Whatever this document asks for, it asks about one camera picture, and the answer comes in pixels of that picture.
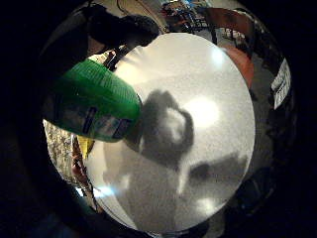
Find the dark background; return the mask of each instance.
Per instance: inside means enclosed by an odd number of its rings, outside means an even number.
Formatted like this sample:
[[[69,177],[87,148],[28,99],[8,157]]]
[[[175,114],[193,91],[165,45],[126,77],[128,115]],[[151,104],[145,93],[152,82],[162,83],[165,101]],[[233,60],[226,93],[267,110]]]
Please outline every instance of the dark background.
[[[47,155],[40,148],[43,138],[33,132],[40,99],[32,95],[38,92],[30,77],[50,31],[78,2],[1,3],[1,238],[23,237],[29,226],[52,210],[62,214],[64,222],[82,226],[67,191],[45,173]],[[276,192],[263,209],[227,237],[317,237],[316,6],[286,0],[240,2],[263,21],[288,60],[298,103],[298,134]],[[18,165],[20,159],[26,170]],[[27,184],[35,184],[33,190]]]

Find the table surface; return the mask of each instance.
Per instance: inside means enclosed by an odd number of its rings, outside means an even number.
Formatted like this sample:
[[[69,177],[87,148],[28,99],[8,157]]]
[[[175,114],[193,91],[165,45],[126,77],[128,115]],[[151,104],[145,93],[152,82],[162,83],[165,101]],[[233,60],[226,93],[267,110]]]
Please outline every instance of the table surface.
[[[217,46],[184,33],[135,48],[117,67],[143,113],[128,140],[95,143],[86,166],[97,201],[137,230],[195,226],[226,204],[248,169],[255,118],[245,81]]]

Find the chair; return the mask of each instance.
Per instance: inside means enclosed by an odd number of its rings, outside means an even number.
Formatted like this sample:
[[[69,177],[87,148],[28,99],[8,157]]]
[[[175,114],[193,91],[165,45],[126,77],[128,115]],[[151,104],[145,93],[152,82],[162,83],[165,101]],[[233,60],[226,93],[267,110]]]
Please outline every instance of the chair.
[[[248,16],[255,20],[256,17],[244,8],[236,8],[235,11]],[[263,58],[262,67],[267,68],[271,73],[277,75],[283,55],[278,46],[276,39],[267,31],[267,29],[255,21],[256,40],[254,45],[254,52],[258,57]]]
[[[255,46],[255,23],[247,16],[224,8],[205,8],[205,19],[212,42],[217,45],[216,29],[225,28],[242,33],[246,37],[247,56],[251,59]]]
[[[245,79],[248,89],[251,88],[252,80],[255,74],[255,67],[252,61],[242,51],[232,46],[222,46],[225,53],[234,62],[239,72]]]
[[[223,8],[205,8],[205,19],[211,32],[212,42],[218,44],[216,29],[231,30],[231,40],[234,39],[233,31],[243,34],[246,39],[245,52],[239,49],[236,40],[235,46],[221,46],[225,53],[234,62],[246,81],[248,89],[251,88],[254,77],[254,65],[251,61],[255,46],[256,30],[252,19],[237,11]]]

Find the green plastic bottle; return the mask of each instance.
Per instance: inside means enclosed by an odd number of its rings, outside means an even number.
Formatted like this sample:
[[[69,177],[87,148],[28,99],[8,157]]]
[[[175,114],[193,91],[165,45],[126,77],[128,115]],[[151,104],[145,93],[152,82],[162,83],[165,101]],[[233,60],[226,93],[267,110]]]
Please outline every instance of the green plastic bottle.
[[[132,86],[90,59],[56,80],[44,106],[45,119],[57,127],[106,142],[123,139],[140,114]]]

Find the red chair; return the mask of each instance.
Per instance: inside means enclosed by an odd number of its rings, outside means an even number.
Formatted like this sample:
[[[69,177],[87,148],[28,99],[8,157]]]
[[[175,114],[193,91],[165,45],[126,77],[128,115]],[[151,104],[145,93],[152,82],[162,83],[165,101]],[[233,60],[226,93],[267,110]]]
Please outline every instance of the red chair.
[[[245,43],[247,47],[245,52],[237,49],[237,42],[234,38],[232,39],[234,40],[235,47],[221,47],[225,49],[227,55],[235,63],[241,75],[245,79],[248,88],[250,88],[255,71],[254,65],[251,62],[256,38],[254,21],[243,14],[224,8],[206,8],[205,19],[211,32],[212,42],[215,45],[218,43],[216,29],[219,28],[230,29],[232,36],[233,31],[245,36]]]
[[[225,28],[242,33],[246,38],[247,56],[251,59],[255,46],[255,23],[247,16],[224,8],[205,8],[205,19],[212,42],[217,45],[216,29]]]
[[[247,87],[251,88],[252,80],[255,74],[255,67],[252,61],[247,57],[245,53],[235,47],[222,46],[221,48],[234,62],[242,77],[245,79]]]

